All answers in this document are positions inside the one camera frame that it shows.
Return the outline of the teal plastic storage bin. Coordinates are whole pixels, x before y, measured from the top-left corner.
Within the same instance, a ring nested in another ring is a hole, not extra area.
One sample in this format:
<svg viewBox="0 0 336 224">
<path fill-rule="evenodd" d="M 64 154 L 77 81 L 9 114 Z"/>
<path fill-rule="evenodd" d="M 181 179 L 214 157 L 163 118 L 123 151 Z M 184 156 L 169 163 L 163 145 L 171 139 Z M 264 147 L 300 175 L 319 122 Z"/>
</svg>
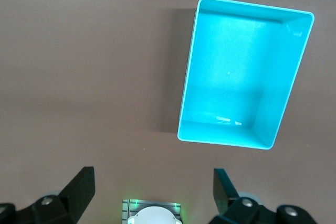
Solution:
<svg viewBox="0 0 336 224">
<path fill-rule="evenodd" d="M 178 139 L 271 149 L 313 23 L 303 10 L 199 0 Z"/>
</svg>

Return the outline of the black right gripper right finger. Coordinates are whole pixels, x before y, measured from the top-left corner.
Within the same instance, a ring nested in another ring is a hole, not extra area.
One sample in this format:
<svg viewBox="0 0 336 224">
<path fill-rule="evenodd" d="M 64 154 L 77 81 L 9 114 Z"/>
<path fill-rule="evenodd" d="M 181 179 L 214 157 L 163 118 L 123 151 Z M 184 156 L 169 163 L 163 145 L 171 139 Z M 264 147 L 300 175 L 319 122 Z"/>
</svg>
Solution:
<svg viewBox="0 0 336 224">
<path fill-rule="evenodd" d="M 298 206 L 280 205 L 273 212 L 251 197 L 239 195 L 222 168 L 214 169 L 213 196 L 219 212 L 213 224 L 318 224 Z"/>
</svg>

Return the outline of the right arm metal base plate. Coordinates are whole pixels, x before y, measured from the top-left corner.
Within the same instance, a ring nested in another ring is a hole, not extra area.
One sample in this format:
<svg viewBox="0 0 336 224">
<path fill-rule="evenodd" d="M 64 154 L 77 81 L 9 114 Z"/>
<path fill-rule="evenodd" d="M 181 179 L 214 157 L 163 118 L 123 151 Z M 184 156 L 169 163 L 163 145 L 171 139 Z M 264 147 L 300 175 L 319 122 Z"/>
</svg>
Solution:
<svg viewBox="0 0 336 224">
<path fill-rule="evenodd" d="M 183 224 L 181 205 L 140 199 L 124 199 L 121 224 Z"/>
</svg>

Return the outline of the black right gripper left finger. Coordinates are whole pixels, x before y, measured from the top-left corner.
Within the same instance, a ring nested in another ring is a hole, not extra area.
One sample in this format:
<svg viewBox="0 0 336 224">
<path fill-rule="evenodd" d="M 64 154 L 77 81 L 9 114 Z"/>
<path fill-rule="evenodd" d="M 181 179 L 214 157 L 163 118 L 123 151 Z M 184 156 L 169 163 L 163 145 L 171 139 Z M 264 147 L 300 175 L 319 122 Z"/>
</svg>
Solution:
<svg viewBox="0 0 336 224">
<path fill-rule="evenodd" d="M 46 195 L 17 210 L 0 203 L 0 224 L 77 224 L 95 195 L 93 167 L 80 172 L 56 195 Z"/>
</svg>

